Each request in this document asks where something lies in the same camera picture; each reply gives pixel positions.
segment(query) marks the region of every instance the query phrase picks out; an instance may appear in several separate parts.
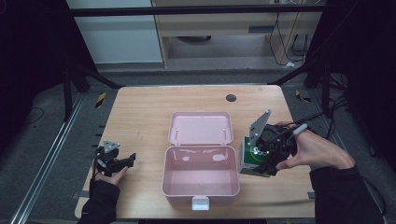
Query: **black cloth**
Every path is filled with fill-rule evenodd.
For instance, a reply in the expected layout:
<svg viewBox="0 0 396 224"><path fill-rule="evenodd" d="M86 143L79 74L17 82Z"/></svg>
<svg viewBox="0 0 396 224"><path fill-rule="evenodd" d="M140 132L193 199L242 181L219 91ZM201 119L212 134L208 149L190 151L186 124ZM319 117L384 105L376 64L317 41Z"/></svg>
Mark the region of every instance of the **black cloth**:
<svg viewBox="0 0 396 224"><path fill-rule="evenodd" d="M383 224L382 214L357 167L320 168L310 173L318 224Z"/></svg>
<svg viewBox="0 0 396 224"><path fill-rule="evenodd" d="M79 224L107 224L117 218L120 189L106 181L94 182L91 198L84 204Z"/></svg>
<svg viewBox="0 0 396 224"><path fill-rule="evenodd" d="M345 170L320 168L310 173L316 194L317 224L383 224L379 208L357 167ZM105 181L94 182L91 198L84 204L79 224L116 220L120 189Z"/></svg>

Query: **wire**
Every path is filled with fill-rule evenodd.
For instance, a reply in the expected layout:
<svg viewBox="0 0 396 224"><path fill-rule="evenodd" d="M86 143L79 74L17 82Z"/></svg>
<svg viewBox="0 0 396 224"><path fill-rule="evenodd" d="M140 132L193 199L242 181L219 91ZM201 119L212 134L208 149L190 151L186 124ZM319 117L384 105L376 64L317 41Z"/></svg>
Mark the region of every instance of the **wire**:
<svg viewBox="0 0 396 224"><path fill-rule="evenodd" d="M334 132L335 132L334 110L347 104L347 103L345 103L345 101L347 99L343 99L343 100L341 100L340 102L337 103L337 100L341 99L343 97L344 96L340 96L340 97L338 97L337 99L334 100L334 104L332 105L332 110L331 110L331 113L330 113L331 122L330 122L330 126L329 126L329 131L327 131L327 134L326 134L326 137L325 137L326 139L329 139L329 137L332 136L334 134Z"/></svg>
<svg viewBox="0 0 396 224"><path fill-rule="evenodd" d="M3 2L4 2L4 8L3 8L3 10L0 11L0 15L2 15L3 13L5 13L5 12L6 12L6 9L7 9L7 2L6 2L6 0L3 0Z"/></svg>
<svg viewBox="0 0 396 224"><path fill-rule="evenodd" d="M274 56L275 56L274 49L272 48L272 36L273 36L273 33L274 33L275 29L277 29L277 32L279 33L280 42L282 43L283 53L285 54L285 56L286 56L292 63L301 62L303 59L301 59L301 60L294 60L294 59L291 59L291 58L289 57L288 53L286 52L285 42L283 41L282 34L280 33L280 29L279 29L279 14L280 14L279 12L276 13L276 21L275 21L274 29L273 29L273 31L272 31L271 34L270 34L270 49L271 49L271 51L273 52L273 54L274 54ZM276 57L275 57L275 61L276 61L276 63L277 63L278 65L286 65L285 63L280 63L280 62L278 62L277 59L276 59Z"/></svg>
<svg viewBox="0 0 396 224"><path fill-rule="evenodd" d="M38 110L41 111L41 114L40 114L40 116L38 117L38 119L35 119L35 120L30 121L30 122L27 122L27 123L23 123L23 125L33 124L33 123L39 121L41 118L43 118L43 116L44 116L44 110L43 110L42 108L40 108L40 107L33 107L32 110L34 110L34 109L38 109Z"/></svg>

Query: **black cable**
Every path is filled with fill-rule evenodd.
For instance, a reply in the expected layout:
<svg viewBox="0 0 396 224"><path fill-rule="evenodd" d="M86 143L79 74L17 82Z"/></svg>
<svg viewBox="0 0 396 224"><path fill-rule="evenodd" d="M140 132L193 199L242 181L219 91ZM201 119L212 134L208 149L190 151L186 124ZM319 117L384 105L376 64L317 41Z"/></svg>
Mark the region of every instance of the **black cable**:
<svg viewBox="0 0 396 224"><path fill-rule="evenodd" d="M291 45L291 52L292 52L295 56L303 57L303 60L304 60L304 57L305 57L305 55L306 55L307 48L308 48L308 46L307 46L307 45L308 45L308 35L305 35L305 41L304 41L304 47L303 47L303 49L295 49L295 48L294 48L298 36L299 36L299 35L296 35L296 36L294 37L293 44Z"/></svg>
<svg viewBox="0 0 396 224"><path fill-rule="evenodd" d="M35 120L30 121L30 122L27 122L27 123L23 123L23 125L33 124L33 123L39 121L41 118L43 118L43 116L44 116L44 110L43 110L42 108L40 108L40 107L33 107L32 110L34 110L34 109L38 109L38 110L41 111L41 114L40 114L40 116L38 117L38 119L35 119Z"/></svg>
<svg viewBox="0 0 396 224"><path fill-rule="evenodd" d="M335 132L335 122L334 122L334 111L336 110L336 109L338 109L339 107L341 107L341 106L344 106L344 105L346 105L347 103L345 103L345 101L347 100L347 99L343 99L343 100L341 100L340 102L336 102L338 99L341 99L341 98L343 98L344 96L340 96L340 97L338 97L337 99L335 99L334 100L334 103L333 103L333 105L332 105L332 108L331 108L331 113L330 113L330 120L331 120L331 122L330 122L330 126L329 126L329 130L327 131L327 134L326 134L326 139L329 139L329 137Z"/></svg>
<svg viewBox="0 0 396 224"><path fill-rule="evenodd" d="M274 25L274 29L273 29L273 31L272 31L271 34L270 34L270 49L271 49L271 51L273 52L273 54L274 54L274 56L275 56L275 52L274 52L274 50L273 50L273 48L272 48L272 35L273 35L275 29L277 29L277 32L279 33L280 42L282 43L283 53L285 54L285 56L290 60L291 63L301 62L303 59L301 59L301 60L294 60L294 59L291 59L291 58L289 57L288 53L286 52L285 42L283 41L282 34L280 33L280 29L279 29L279 14L280 14L279 12L276 13L276 22L275 22L275 25ZM276 63L277 63L278 65L286 65L286 63L280 63L280 62L278 62L277 59L276 59L276 57L275 57L275 61L276 61Z"/></svg>

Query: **pink plastic box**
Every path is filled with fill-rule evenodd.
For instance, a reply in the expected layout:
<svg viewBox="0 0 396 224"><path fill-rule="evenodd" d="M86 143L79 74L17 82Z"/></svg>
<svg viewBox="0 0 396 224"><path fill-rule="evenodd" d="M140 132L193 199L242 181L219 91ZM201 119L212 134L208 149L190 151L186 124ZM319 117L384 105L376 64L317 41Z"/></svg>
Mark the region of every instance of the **pink plastic box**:
<svg viewBox="0 0 396 224"><path fill-rule="evenodd" d="M163 169L163 194L174 207L208 210L230 205L239 192L230 115L176 112L172 115Z"/></svg>

